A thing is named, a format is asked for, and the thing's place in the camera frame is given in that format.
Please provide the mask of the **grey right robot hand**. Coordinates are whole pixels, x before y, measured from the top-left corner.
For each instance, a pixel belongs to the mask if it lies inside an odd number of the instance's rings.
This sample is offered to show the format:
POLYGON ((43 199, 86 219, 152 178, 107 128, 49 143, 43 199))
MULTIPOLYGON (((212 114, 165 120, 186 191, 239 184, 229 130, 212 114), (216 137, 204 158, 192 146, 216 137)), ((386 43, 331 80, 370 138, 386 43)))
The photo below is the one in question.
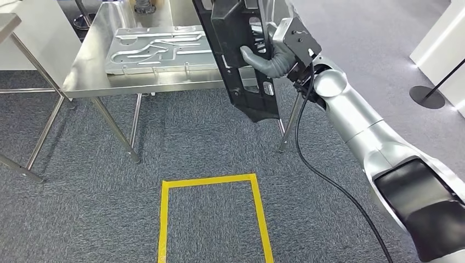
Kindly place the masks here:
POLYGON ((295 55, 284 45, 273 40, 273 36, 284 18, 296 16, 296 10, 291 1, 259 1, 260 12, 265 19, 267 40, 273 47, 273 57, 266 60, 256 54, 246 45, 240 47, 245 62, 269 78, 280 78, 287 75, 296 63, 295 55))

